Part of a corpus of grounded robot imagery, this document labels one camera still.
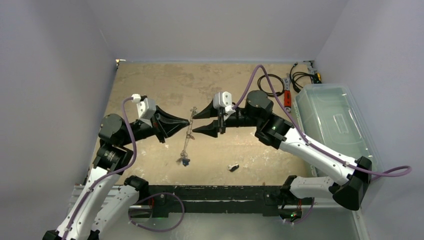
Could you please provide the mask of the silver key holder strip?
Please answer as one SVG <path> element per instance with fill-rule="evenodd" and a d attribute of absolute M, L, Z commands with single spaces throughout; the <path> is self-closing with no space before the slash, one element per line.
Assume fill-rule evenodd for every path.
<path fill-rule="evenodd" d="M 189 118 L 189 125 L 187 127 L 187 131 L 186 131 L 186 136 L 185 136 L 185 140 L 184 140 L 184 145 L 183 145 L 183 149 L 180 153 L 180 160 L 183 161 L 187 161 L 188 158 L 188 153 L 187 153 L 187 148 L 188 148 L 188 144 L 190 140 L 194 140 L 195 138 L 192 135 L 192 129 L 193 129 L 193 121 L 194 121 L 194 116 L 197 114 L 197 107 L 193 106 L 190 109 L 190 118 Z"/>

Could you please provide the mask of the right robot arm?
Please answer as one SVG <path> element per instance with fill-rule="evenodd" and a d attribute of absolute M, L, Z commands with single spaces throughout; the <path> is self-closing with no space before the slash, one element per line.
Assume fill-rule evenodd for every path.
<path fill-rule="evenodd" d="M 273 101 L 261 90 L 250 91 L 244 107 L 236 107 L 231 97 L 227 91 L 216 93 L 210 104 L 194 116 L 194 119 L 213 121 L 193 132 L 216 138 L 227 128 L 255 127 L 254 135 L 261 143 L 295 155 L 325 174 L 324 177 L 289 176 L 280 191 L 284 202 L 325 198 L 351 211 L 360 209 L 371 182 L 371 160 L 343 155 L 308 138 L 293 123 L 273 113 Z"/>

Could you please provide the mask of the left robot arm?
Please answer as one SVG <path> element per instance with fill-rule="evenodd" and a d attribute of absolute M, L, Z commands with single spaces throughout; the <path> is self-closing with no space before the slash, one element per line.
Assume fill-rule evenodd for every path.
<path fill-rule="evenodd" d="M 138 140 L 157 137 L 160 143 L 189 125 L 189 121 L 163 111 L 159 106 L 137 104 L 138 118 L 130 122 L 126 111 L 111 113 L 101 122 L 100 147 L 93 161 L 83 191 L 63 222 L 48 230 L 44 240 L 102 240 L 108 230 L 131 205 L 142 205 L 149 199 L 149 183 L 135 175 L 109 202 L 105 202 L 124 171 L 137 158 Z"/>

